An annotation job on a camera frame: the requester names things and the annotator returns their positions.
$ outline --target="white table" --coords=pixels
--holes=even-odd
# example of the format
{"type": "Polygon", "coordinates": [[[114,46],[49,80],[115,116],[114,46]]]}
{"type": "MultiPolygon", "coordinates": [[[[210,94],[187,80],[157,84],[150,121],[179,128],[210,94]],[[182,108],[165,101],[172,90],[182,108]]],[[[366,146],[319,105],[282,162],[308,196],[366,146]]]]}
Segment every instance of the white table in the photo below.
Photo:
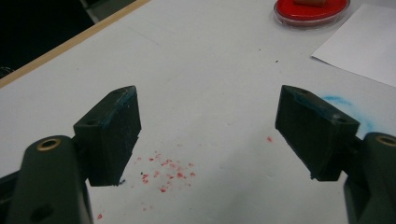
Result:
{"type": "Polygon", "coordinates": [[[285,29],[274,3],[151,0],[7,84],[0,175],[34,141],[73,136],[107,93],[136,85],[143,130],[125,182],[89,189],[96,223],[347,223],[345,176],[310,180],[274,127],[281,85],[327,96],[361,121],[360,136],[396,135],[396,89],[311,59],[341,23],[285,29]]]}

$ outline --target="white paper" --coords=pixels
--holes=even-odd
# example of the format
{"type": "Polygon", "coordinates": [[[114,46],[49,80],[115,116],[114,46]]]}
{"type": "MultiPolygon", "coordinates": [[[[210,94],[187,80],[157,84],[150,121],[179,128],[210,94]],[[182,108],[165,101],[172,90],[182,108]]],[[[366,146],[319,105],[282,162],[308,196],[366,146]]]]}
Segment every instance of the white paper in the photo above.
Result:
{"type": "Polygon", "coordinates": [[[362,5],[312,56],[396,87],[396,10],[362,5]]]}

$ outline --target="blue smudge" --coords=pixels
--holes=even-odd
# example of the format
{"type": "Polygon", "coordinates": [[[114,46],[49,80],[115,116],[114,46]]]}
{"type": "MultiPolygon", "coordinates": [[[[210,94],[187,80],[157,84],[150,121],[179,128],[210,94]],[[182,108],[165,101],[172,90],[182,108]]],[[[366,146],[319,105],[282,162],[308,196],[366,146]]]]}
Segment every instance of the blue smudge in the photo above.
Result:
{"type": "Polygon", "coordinates": [[[353,119],[357,120],[361,125],[359,126],[358,133],[356,134],[360,139],[364,138],[367,133],[372,133],[375,129],[374,124],[370,119],[362,114],[359,109],[351,102],[341,96],[326,95],[321,97],[329,104],[337,107],[339,110],[348,114],[353,119]]]}

